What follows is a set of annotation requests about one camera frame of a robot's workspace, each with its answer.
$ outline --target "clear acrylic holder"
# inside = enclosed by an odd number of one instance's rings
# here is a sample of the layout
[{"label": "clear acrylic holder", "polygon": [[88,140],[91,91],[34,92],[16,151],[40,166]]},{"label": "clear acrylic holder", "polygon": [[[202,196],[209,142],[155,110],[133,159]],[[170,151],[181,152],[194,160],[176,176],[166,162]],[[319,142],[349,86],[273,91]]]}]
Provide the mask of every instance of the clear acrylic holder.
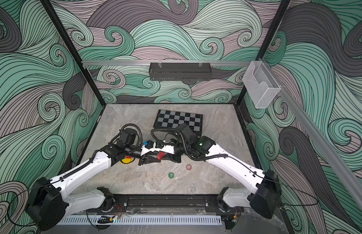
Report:
[{"label": "clear acrylic holder", "polygon": [[262,61],[252,61],[242,80],[255,108],[267,108],[281,90],[271,67]]}]

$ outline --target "red object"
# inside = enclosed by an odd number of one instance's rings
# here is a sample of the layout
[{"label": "red object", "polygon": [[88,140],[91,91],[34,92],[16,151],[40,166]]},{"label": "red object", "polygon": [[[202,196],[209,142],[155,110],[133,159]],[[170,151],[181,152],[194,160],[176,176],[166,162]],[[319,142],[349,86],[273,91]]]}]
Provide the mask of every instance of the red object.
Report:
[{"label": "red object", "polygon": [[160,152],[158,153],[158,159],[160,160],[164,155],[165,155],[164,152],[161,152],[161,151],[160,151]]}]

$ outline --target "wall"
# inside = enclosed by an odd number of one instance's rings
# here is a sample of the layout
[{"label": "wall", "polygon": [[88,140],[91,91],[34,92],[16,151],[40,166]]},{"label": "wall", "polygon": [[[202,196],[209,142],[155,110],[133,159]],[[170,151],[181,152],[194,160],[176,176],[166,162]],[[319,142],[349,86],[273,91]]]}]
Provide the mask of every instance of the wall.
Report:
[{"label": "wall", "polygon": [[[281,0],[52,0],[82,59],[253,60]],[[148,66],[91,66],[107,103],[235,103],[246,67],[150,81]]]},{"label": "wall", "polygon": [[[286,11],[266,53],[277,77],[362,182],[362,1],[314,0]],[[265,170],[317,196],[285,206],[296,233],[362,233],[362,212],[282,97],[245,121]],[[282,186],[285,204],[312,204]]]},{"label": "wall", "polygon": [[101,109],[41,3],[0,1],[0,233],[35,233],[8,201],[74,166]]}]

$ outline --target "marble floor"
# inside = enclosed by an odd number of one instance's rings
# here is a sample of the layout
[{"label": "marble floor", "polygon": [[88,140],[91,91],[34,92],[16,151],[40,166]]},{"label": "marble floor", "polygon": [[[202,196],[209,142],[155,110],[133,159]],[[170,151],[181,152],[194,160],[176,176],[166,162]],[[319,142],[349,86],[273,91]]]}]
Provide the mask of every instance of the marble floor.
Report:
[{"label": "marble floor", "polygon": [[[108,105],[90,140],[82,162],[91,157],[113,138],[127,123],[140,127],[143,140],[150,140],[150,130],[159,109],[203,114],[202,134],[216,141],[226,151],[253,165],[233,105],[184,104],[112,104]],[[87,192],[104,186],[120,194],[218,194],[225,186],[242,188],[243,185],[222,169],[208,163],[192,161],[186,156],[181,163],[162,161],[138,166],[117,163],[79,186],[74,193]]]}]

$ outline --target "chessboard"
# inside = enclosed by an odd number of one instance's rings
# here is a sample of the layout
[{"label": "chessboard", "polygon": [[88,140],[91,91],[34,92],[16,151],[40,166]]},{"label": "chessboard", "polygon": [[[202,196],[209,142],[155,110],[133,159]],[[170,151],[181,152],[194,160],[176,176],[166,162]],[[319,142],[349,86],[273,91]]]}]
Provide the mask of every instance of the chessboard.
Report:
[{"label": "chessboard", "polygon": [[154,128],[175,128],[183,123],[189,125],[197,136],[202,136],[203,115],[201,114],[173,110],[159,110],[155,119]]}]

